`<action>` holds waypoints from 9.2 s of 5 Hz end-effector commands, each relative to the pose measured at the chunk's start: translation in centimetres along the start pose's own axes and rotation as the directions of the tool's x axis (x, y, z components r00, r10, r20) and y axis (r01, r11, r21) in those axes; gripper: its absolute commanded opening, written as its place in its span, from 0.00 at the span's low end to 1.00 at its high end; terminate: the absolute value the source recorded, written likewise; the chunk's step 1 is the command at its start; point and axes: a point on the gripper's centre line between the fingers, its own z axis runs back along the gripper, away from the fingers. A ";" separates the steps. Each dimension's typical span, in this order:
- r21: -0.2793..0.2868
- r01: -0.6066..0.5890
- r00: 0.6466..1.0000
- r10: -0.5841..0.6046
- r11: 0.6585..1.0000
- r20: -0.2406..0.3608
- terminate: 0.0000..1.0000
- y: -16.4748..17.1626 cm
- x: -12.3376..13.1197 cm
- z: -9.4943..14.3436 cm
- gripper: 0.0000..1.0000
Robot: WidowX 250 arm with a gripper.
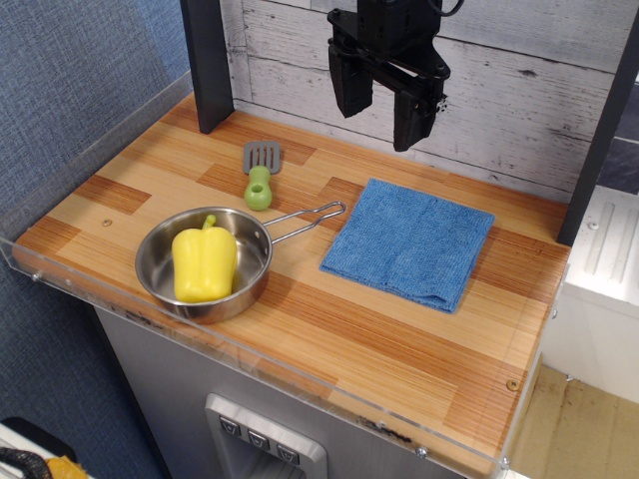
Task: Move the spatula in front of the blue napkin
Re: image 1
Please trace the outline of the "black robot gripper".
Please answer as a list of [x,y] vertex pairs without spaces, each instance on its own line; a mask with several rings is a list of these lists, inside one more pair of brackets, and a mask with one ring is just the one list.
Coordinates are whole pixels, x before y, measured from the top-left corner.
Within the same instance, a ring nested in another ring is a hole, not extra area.
[[328,65],[342,115],[369,107],[378,82],[395,93],[393,148],[405,152],[427,138],[450,76],[433,41],[451,15],[441,1],[358,1],[354,11],[330,10]]

